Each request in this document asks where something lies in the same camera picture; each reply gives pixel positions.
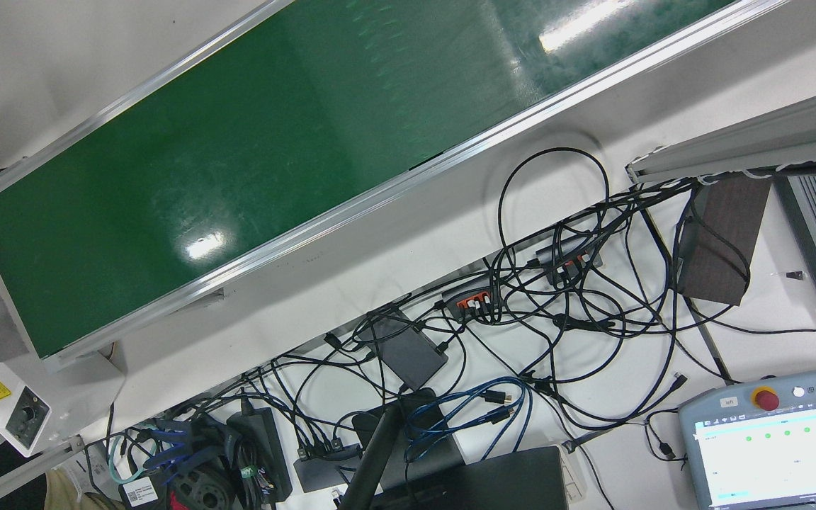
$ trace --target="red emergency stop button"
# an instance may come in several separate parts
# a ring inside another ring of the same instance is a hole
[[[764,411],[773,411],[780,407],[780,397],[770,387],[759,387],[752,394],[752,402]]]

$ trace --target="grey power supply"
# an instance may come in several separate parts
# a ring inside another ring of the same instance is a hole
[[[392,309],[387,315],[404,319],[404,322],[389,317],[373,320],[373,329],[361,331],[357,338],[367,342],[373,353],[389,367],[407,387],[420,390],[434,374],[446,364],[447,355],[437,352],[436,345],[427,335],[411,327],[408,317],[401,311]]]

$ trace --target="blue cable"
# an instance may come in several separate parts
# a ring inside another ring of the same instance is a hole
[[[463,409],[470,403],[472,403],[475,398],[482,396],[485,391],[490,390],[490,388],[496,387],[496,385],[515,385],[515,387],[521,390],[521,396],[518,397],[517,400],[513,401],[511,404],[503,404],[503,406],[495,407],[492,410],[489,410],[487,413],[484,413],[482,416],[477,416],[475,419],[470,419],[461,423],[460,425],[456,426],[449,426],[449,421],[456,417],[457,414],[462,412]],[[434,407],[439,407],[440,404],[444,404],[447,402],[451,402],[453,400],[463,400],[458,406],[451,410],[449,413],[444,414],[443,418],[437,421],[433,426],[422,427],[417,425],[417,420],[420,419],[425,413],[434,409]],[[493,448],[495,448],[496,444],[499,442],[499,439],[505,435],[506,431],[509,430],[509,427],[512,423],[518,419],[518,410],[521,410],[521,407],[526,407],[525,419],[524,423],[521,427],[521,431],[519,432],[518,439],[515,442],[515,446],[512,451],[518,451],[519,446],[521,445],[521,439],[524,437],[525,432],[528,429],[528,424],[531,422],[531,412],[533,407],[533,397],[531,397],[531,388],[524,383],[524,381],[519,380],[515,377],[501,377],[495,378],[495,380],[490,380],[488,382],[482,383],[480,385],[476,385],[476,387],[470,388],[470,390],[459,391],[455,393],[450,393],[449,395],[444,395],[442,397],[436,398],[434,401],[430,403],[423,404],[422,406],[415,409],[414,412],[409,414],[407,419],[405,420],[405,435],[408,436],[409,445],[408,449],[405,450],[404,453],[404,460],[405,462],[414,462],[418,461],[434,448],[437,443],[443,441],[443,439],[449,438],[449,436],[453,435],[454,433],[458,432],[459,430],[464,429],[471,429],[474,426],[479,426],[484,423],[489,423],[490,420],[495,419],[495,417],[499,417],[502,413],[509,410],[511,413],[507,419],[505,419],[506,423],[502,426],[499,433],[496,434],[496,438],[493,439],[492,443],[490,443],[489,448],[484,453],[480,460],[485,460],[487,456],[492,452]],[[414,450],[418,448],[423,448],[422,451],[417,455],[414,456]]]

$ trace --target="white label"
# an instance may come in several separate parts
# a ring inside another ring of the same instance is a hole
[[[130,503],[130,506],[139,506],[159,499],[156,490],[153,489],[153,483],[149,481],[149,477],[134,480],[129,484],[122,485],[122,487],[127,494],[127,502]]]

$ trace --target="orange usb port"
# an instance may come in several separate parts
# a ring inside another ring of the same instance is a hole
[[[488,300],[488,299],[489,299],[489,291],[485,290],[485,291],[483,291],[483,293],[474,294],[472,297],[466,298],[466,300],[461,300],[461,301],[457,302],[456,306],[459,307],[460,309],[467,310],[467,309],[470,309],[470,307],[471,307],[470,303],[472,301],[477,301],[480,304],[485,304],[486,300]]]

